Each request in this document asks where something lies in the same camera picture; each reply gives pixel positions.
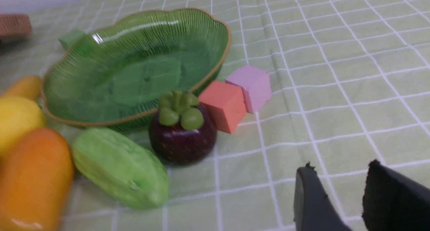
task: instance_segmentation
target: green block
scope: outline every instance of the green block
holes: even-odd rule
[[[61,46],[63,46],[63,49],[67,50],[70,48],[70,46],[76,42],[76,40],[80,39],[82,36],[84,36],[86,33],[83,32],[80,29],[73,29],[68,34],[63,35],[58,40],[61,43]]]

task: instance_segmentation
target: pink cube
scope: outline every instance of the pink cube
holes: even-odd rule
[[[246,65],[225,79],[228,84],[240,86],[245,98],[246,111],[256,113],[272,97],[269,73]]]

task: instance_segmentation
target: green checkered tablecloth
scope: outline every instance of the green checkered tablecloth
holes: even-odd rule
[[[73,28],[180,7],[229,24],[219,80],[252,64],[270,72],[273,98],[220,132],[212,156],[169,169],[163,208],[129,210],[77,177],[63,231],[295,230],[295,170],[307,161],[356,231],[371,160],[430,186],[430,0],[83,0],[31,14],[31,40],[0,52],[0,88],[43,75]],[[69,140],[79,132],[50,125]],[[147,133],[130,138],[150,148]]]

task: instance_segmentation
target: orange cube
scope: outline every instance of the orange cube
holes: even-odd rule
[[[242,88],[220,81],[213,81],[199,96],[215,121],[216,128],[233,133],[241,119],[246,115]]]

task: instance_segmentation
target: foam block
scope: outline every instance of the foam block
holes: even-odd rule
[[[85,34],[86,33],[80,29],[73,29],[66,35],[63,35],[61,38],[59,38],[58,41],[60,41],[60,44],[61,46],[63,46],[63,49],[67,50],[74,42],[76,42],[76,40],[80,39]]]
[[[218,130],[233,133],[246,115],[241,87],[213,81],[199,96],[215,121]]]
[[[225,82],[242,88],[246,111],[249,113],[258,112],[272,98],[269,73],[257,67],[240,67]]]

